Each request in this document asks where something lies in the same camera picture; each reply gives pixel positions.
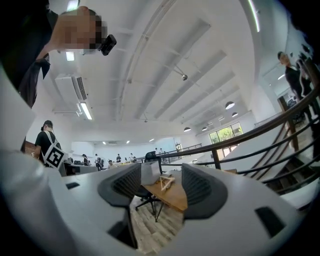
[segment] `wooden handrail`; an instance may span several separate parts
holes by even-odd
[[[173,157],[180,157],[180,156],[187,156],[187,155],[209,152],[212,150],[219,150],[219,149],[227,148],[227,147],[233,146],[235,144],[239,144],[239,143],[245,142],[247,140],[253,139],[255,137],[258,137],[261,134],[264,134],[264,133],[276,128],[277,126],[283,124],[284,122],[289,120],[293,115],[302,111],[305,107],[307,107],[318,96],[319,92],[320,92],[320,85],[315,86],[315,89],[312,90],[312,92],[310,92],[305,98],[303,98],[299,103],[294,105],[288,111],[277,116],[275,119],[272,119],[271,121],[255,128],[251,131],[248,131],[242,135],[227,139],[225,141],[217,142],[212,145],[207,145],[207,146],[203,146],[200,148],[190,149],[187,151],[182,151],[182,152],[177,152],[177,153],[172,153],[172,154],[166,154],[165,157],[166,158],[173,158]]]

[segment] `man with cap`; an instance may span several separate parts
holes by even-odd
[[[41,127],[41,132],[39,132],[38,136],[36,137],[35,140],[35,152],[34,152],[34,158],[38,159],[44,163],[44,158],[43,156],[46,155],[49,147],[51,146],[51,142],[46,134],[45,131],[48,131],[50,136],[51,136],[51,140],[54,142],[56,140],[56,136],[53,133],[53,123],[50,120],[47,120],[44,122],[43,126]],[[56,146],[61,149],[61,146],[59,144],[59,142],[56,144]]]

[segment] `desk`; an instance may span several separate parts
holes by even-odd
[[[171,187],[164,191],[161,191],[160,181],[153,185],[144,185],[143,187],[162,201],[158,215],[156,213],[154,216],[156,222],[164,204],[168,205],[169,207],[175,209],[180,213],[183,213],[185,209],[188,208],[185,190],[179,183],[172,183]]]

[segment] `air vent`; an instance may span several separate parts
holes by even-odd
[[[81,76],[77,77],[76,81],[78,82],[78,86],[79,86],[80,93],[81,93],[81,96],[82,96],[83,100],[86,100],[87,99],[87,95],[86,95],[86,92],[85,92],[84,84],[82,83],[82,77]]]

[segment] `white ceiling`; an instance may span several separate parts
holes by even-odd
[[[61,13],[68,1],[50,4]],[[82,75],[92,125],[99,129],[146,118],[200,127],[231,115],[227,101],[236,103],[230,112],[249,110],[258,63],[244,1],[82,0],[80,5],[102,16],[117,45],[108,56],[76,52],[74,61],[50,53],[44,85],[55,110],[67,109],[54,79],[73,73]],[[87,120],[71,120],[87,127]]]

